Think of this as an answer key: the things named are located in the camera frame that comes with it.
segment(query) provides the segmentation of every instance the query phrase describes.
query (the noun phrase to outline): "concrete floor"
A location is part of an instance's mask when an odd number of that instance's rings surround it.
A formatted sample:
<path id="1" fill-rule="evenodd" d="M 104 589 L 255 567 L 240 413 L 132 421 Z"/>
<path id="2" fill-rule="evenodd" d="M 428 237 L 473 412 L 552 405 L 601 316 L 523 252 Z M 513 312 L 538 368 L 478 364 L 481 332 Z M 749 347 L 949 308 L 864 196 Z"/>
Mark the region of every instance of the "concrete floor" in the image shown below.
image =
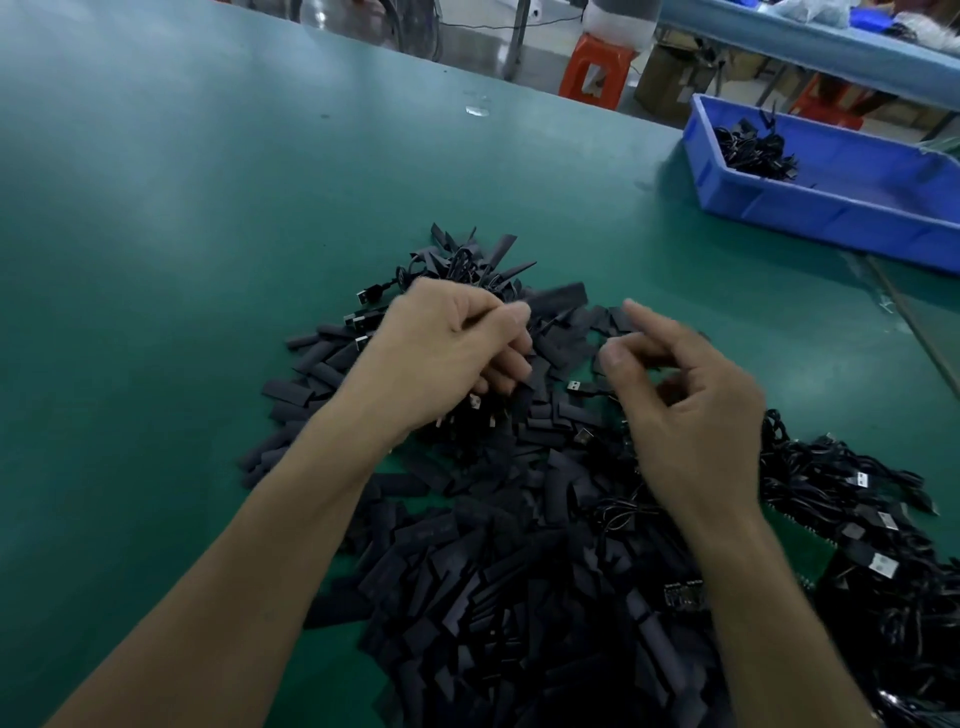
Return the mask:
<path id="1" fill-rule="evenodd" d="M 233 0 L 236 5 L 256 4 L 258 10 L 283 16 L 290 0 Z M 505 4 L 509 0 L 438 0 L 441 3 L 440 62 L 474 73 L 502 78 L 503 63 L 514 25 L 515 10 Z M 574 45 L 582 32 L 580 9 L 563 0 L 542 0 L 540 16 L 531 18 L 527 26 L 521 63 L 514 82 L 547 93 L 556 93 Z M 377 0 L 303 0 L 300 22 L 323 28 L 342 36 L 396 48 L 390 23 Z M 656 121 L 634 100 L 649 52 L 641 54 L 633 64 L 627 87 L 617 111 L 637 118 Z M 760 79 L 725 82 L 721 96 L 741 104 L 754 104 L 766 87 L 769 75 Z M 784 97 L 774 91 L 766 106 L 779 105 Z M 924 133 L 875 119 L 864 120 L 864 133 L 897 141 L 915 143 Z"/>

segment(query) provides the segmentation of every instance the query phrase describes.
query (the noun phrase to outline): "electrical cord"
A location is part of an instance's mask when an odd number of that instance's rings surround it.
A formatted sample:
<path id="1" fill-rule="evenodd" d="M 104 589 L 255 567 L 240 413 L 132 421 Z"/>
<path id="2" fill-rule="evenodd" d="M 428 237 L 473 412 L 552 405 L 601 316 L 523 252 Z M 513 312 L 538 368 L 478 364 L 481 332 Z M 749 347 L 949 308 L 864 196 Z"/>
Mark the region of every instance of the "electrical cord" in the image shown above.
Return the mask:
<path id="1" fill-rule="evenodd" d="M 554 23 L 565 23 L 567 20 L 580 20 L 583 14 L 573 15 L 572 17 L 562 17 L 557 20 L 547 20 L 545 23 L 527 23 L 527 28 L 538 28 L 541 25 L 553 25 Z M 472 30 L 488 31 L 515 31 L 520 28 L 519 25 L 461 25 L 460 23 L 441 23 L 447 28 L 470 28 Z"/>

